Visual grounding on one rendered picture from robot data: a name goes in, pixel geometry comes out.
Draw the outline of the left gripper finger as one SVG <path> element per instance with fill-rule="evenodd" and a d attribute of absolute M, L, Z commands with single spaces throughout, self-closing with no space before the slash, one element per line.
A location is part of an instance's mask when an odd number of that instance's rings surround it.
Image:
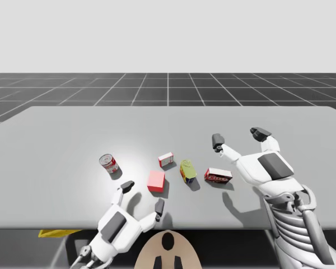
<path fill-rule="evenodd" d="M 155 204 L 154 212 L 148 214 L 146 217 L 142 218 L 139 221 L 139 224 L 143 232 L 147 232 L 153 229 L 157 222 L 160 221 L 164 211 L 165 201 L 162 198 L 159 198 Z"/>
<path fill-rule="evenodd" d="M 111 200 L 112 205 L 120 206 L 122 203 L 123 195 L 128 193 L 134 186 L 134 181 L 130 180 L 123 183 L 114 193 L 113 199 Z"/>

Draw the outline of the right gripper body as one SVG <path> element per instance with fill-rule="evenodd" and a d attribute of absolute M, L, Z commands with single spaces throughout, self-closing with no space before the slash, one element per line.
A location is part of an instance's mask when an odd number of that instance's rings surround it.
<path fill-rule="evenodd" d="M 241 156 L 236 161 L 236 167 L 246 183 L 268 196 L 304 189 L 293 177 L 293 168 L 276 151 Z"/>

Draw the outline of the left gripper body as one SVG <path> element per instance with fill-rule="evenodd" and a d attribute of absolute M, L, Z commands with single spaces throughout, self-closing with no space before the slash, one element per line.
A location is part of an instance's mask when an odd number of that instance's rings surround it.
<path fill-rule="evenodd" d="M 99 260 L 110 260 L 125 253 L 142 233 L 135 218 L 118 205 L 112 205 L 98 223 L 98 234 L 90 243 L 94 256 Z"/>

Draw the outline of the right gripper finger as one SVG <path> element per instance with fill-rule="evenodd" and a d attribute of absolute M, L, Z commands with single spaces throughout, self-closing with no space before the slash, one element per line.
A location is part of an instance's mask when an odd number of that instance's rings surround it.
<path fill-rule="evenodd" d="M 260 127 L 252 127 L 250 132 L 255 140 L 260 142 L 262 152 L 276 151 L 280 152 L 280 146 L 278 141 L 272 136 L 272 134 Z"/>
<path fill-rule="evenodd" d="M 219 133 L 212 135 L 212 147 L 216 153 L 219 153 L 220 157 L 225 157 L 231 163 L 237 161 L 241 157 L 237 151 L 225 144 L 224 137 Z"/>

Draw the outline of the pink cube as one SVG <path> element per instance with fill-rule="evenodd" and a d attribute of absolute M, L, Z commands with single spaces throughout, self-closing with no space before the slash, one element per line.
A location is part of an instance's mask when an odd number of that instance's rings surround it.
<path fill-rule="evenodd" d="M 162 193 L 164 191 L 165 173 L 163 171 L 150 171 L 147 188 L 150 192 Z"/>

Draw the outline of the red and white can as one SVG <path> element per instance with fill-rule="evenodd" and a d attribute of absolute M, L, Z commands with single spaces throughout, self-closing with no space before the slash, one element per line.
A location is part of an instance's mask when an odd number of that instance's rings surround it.
<path fill-rule="evenodd" d="M 115 173 L 119 169 L 119 165 L 112 154 L 104 154 L 99 158 L 100 165 L 109 173 Z"/>

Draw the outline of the tan robot part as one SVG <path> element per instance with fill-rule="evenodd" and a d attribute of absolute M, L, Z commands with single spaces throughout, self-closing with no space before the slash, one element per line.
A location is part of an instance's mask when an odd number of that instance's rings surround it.
<path fill-rule="evenodd" d="M 165 230 L 145 243 L 134 269 L 202 269 L 202 265 L 194 247 L 184 236 Z"/>

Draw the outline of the green and blue rectangular can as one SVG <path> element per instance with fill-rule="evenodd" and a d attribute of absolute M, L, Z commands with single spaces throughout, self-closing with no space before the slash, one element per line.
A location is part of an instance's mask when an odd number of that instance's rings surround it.
<path fill-rule="evenodd" d="M 188 159 L 182 160 L 180 163 L 180 174 L 183 177 L 183 180 L 186 184 L 193 182 L 197 173 L 194 169 L 192 162 Z"/>

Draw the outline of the small red and white carton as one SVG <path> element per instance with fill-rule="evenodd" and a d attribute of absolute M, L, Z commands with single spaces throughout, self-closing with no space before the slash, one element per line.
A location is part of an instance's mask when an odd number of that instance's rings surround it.
<path fill-rule="evenodd" d="M 168 152 L 164 155 L 158 157 L 159 166 L 163 168 L 164 166 L 171 164 L 174 161 L 174 155 L 172 152 Z"/>

